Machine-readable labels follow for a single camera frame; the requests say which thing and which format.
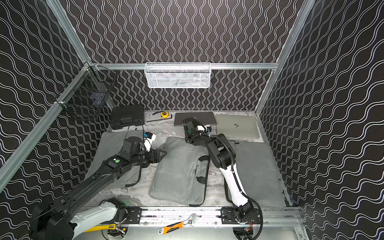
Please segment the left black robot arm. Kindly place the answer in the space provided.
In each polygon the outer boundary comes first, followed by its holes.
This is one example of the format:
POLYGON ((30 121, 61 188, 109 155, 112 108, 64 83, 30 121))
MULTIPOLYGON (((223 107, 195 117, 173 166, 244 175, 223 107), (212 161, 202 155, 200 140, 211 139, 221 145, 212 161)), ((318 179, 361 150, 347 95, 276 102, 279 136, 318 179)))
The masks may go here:
POLYGON ((91 210, 80 210, 97 193, 120 179, 132 167, 148 167, 159 163, 166 155, 166 151, 146 147, 139 137, 125 139, 120 152, 104 160, 84 182, 52 203, 41 203, 33 209, 33 219, 29 223, 30 238, 72 240, 97 225, 125 222, 130 215, 128 208, 116 198, 106 200, 91 210))

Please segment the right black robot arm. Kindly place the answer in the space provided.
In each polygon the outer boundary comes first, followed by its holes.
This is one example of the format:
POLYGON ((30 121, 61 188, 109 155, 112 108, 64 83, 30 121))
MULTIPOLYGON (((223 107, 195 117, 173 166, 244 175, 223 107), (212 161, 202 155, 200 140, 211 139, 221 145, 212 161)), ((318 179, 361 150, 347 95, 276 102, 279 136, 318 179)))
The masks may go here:
POLYGON ((206 147, 211 161, 224 176, 231 195, 235 221, 239 223, 249 221, 255 209, 257 209, 257 217, 262 223, 261 206, 246 194, 238 174, 235 150, 225 135, 213 135, 210 127, 203 125, 194 118, 184 119, 182 125, 186 143, 206 147))

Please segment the silver laptop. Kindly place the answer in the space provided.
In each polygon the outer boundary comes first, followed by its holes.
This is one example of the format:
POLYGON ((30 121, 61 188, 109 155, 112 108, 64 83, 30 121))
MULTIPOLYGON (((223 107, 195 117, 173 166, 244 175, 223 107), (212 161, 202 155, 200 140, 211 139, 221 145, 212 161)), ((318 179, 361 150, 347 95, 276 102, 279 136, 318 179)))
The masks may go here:
POLYGON ((255 117, 239 115, 216 115, 217 134, 227 138, 259 139, 260 134, 255 117))

